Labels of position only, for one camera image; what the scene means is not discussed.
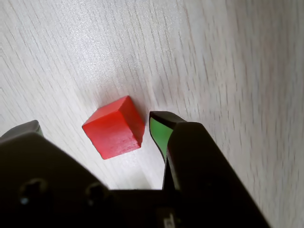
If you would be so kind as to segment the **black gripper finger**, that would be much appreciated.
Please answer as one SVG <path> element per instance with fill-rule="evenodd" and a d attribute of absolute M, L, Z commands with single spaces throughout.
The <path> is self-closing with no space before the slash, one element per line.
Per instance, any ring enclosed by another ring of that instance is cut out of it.
<path fill-rule="evenodd" d="M 172 178 L 183 224 L 190 228 L 267 228 L 269 223 L 212 139 L 198 122 L 151 111 L 150 135 Z"/>
<path fill-rule="evenodd" d="M 104 226 L 112 214 L 108 193 L 90 171 L 43 136 L 37 120 L 1 136 L 1 227 Z"/>

